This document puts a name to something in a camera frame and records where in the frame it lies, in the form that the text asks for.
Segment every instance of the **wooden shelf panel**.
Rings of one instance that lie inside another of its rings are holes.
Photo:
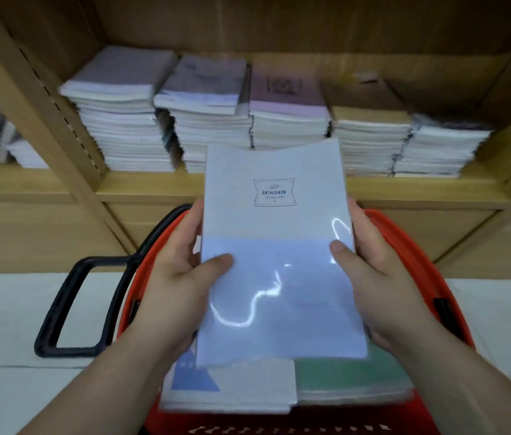
[[[0,201],[72,203],[74,199],[51,170],[9,163],[0,165]]]
[[[97,195],[104,202],[182,204],[203,193],[203,175],[110,171]],[[479,163],[459,179],[413,177],[347,177],[348,191],[367,206],[378,208],[503,209],[511,200]]]

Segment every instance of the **left hand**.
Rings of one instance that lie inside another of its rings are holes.
[[[220,255],[200,264],[193,247],[203,219],[203,197],[195,203],[158,253],[141,306],[130,328],[145,344],[179,357],[192,343],[205,312],[209,289],[232,264]]]

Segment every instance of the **hand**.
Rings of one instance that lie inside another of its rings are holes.
[[[434,328],[433,315],[397,253],[352,198],[348,211],[358,255],[340,241],[333,241],[330,251],[353,283],[358,312],[382,348],[394,352],[418,343]]]
[[[205,312],[209,289],[232,264],[231,255],[220,255],[199,264],[193,247],[203,219],[203,197],[171,234],[158,253],[145,295],[131,327],[144,334],[148,344],[178,357],[192,343]]]

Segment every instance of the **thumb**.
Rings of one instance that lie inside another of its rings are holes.
[[[353,285],[360,283],[371,267],[364,260],[339,240],[330,243],[330,252]]]
[[[233,257],[226,253],[199,264],[189,271],[188,276],[194,280],[198,290],[207,292],[217,278],[226,273],[232,265]]]

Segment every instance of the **blue triangle design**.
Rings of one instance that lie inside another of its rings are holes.
[[[177,360],[171,389],[175,391],[220,391],[207,370],[197,368],[195,354],[191,348]]]

